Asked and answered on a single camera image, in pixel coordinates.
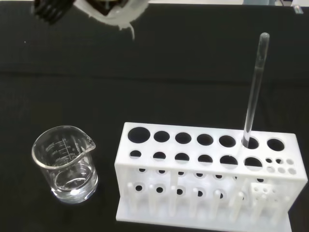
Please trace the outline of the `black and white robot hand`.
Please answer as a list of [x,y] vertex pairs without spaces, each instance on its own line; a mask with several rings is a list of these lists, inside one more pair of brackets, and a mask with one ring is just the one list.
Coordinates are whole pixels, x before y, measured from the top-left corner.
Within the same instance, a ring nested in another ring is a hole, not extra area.
[[131,23],[144,13],[148,5],[147,0],[34,0],[31,13],[52,25],[76,7],[103,24],[120,30],[130,29],[134,40],[135,31]]

